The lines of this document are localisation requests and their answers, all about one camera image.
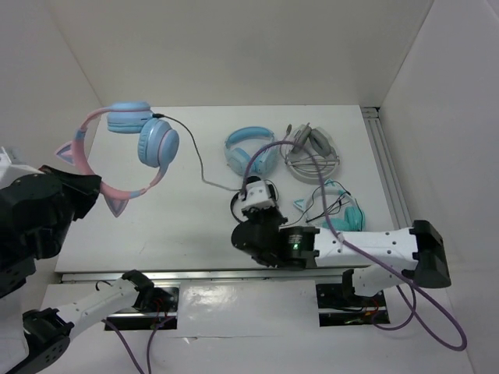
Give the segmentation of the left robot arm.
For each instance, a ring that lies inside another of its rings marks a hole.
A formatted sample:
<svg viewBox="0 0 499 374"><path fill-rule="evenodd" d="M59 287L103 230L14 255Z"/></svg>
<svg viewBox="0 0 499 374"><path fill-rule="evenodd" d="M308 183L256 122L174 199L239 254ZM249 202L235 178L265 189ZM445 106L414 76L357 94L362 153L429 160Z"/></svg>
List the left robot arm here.
<svg viewBox="0 0 499 374"><path fill-rule="evenodd" d="M168 313L174 297L130 270L76 302L23 312L22 288L36 261L57 256L73 221L100 194L101 177L21 164L1 168L1 371L37 373L56 362L82 332L115 312Z"/></svg>

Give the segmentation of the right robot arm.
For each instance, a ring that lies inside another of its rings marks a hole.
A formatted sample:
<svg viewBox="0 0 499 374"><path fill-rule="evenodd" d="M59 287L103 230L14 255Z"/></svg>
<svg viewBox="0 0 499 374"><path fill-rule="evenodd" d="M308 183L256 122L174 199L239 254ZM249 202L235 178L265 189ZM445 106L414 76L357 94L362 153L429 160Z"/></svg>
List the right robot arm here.
<svg viewBox="0 0 499 374"><path fill-rule="evenodd" d="M451 286L444 239L429 221L395 231L332 233L329 228L281 228L283 220L274 207L253 213L233 230L232 245L266 267L342 268L340 295L348 305L405 281L418 288Z"/></svg>

